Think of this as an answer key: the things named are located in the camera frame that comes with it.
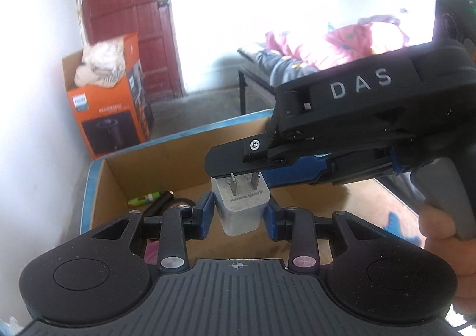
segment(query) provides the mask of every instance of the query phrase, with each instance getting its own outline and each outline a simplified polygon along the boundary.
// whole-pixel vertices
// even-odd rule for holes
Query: power adapter
[[[258,228],[271,198],[260,172],[211,178],[211,189],[226,235],[236,236]]]

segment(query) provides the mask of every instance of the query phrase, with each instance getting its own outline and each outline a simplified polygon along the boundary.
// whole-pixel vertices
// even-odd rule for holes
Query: human hand
[[[444,259],[458,276],[453,306],[463,315],[476,312],[476,239],[461,241],[455,237],[453,219],[444,211],[424,205],[418,223],[427,237],[425,249]]]

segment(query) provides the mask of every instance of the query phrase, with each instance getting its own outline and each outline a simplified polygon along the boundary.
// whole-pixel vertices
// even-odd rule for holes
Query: concrete floor
[[[183,98],[157,102],[151,107],[155,119],[151,139],[156,139],[240,116],[239,88],[231,87],[193,93]],[[270,107],[253,90],[247,90],[246,109],[248,113]]]

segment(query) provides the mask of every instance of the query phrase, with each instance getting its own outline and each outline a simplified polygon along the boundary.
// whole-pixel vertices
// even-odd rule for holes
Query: brown cardboard box
[[[137,34],[124,35],[123,42],[126,74],[111,88],[75,85],[82,50],[63,59],[68,100],[92,158],[143,143],[150,135],[153,117],[142,83]]]
[[[96,227],[129,210],[127,201],[154,191],[172,190],[177,197],[197,201],[210,190],[210,177],[204,170],[204,157],[217,144],[262,133],[267,118],[229,125],[224,128],[150,142],[96,161],[97,173],[90,172],[95,186],[91,201],[85,202],[83,227]],[[307,208],[315,215],[331,216],[333,211],[347,210],[382,227],[389,211],[396,211],[404,235],[419,235],[417,217],[402,202],[375,180],[348,186],[288,186],[273,189],[272,195],[283,207]],[[214,215],[209,236],[203,241],[187,241],[189,258],[282,258],[287,259],[289,243],[272,242],[264,224],[258,230],[226,236],[218,214]],[[321,261],[332,258],[328,245],[320,241]]]

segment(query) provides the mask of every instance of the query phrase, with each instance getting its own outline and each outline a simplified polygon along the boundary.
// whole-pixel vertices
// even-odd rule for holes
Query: wooden door
[[[144,86],[151,101],[182,96],[168,0],[83,0],[91,44],[139,34]]]

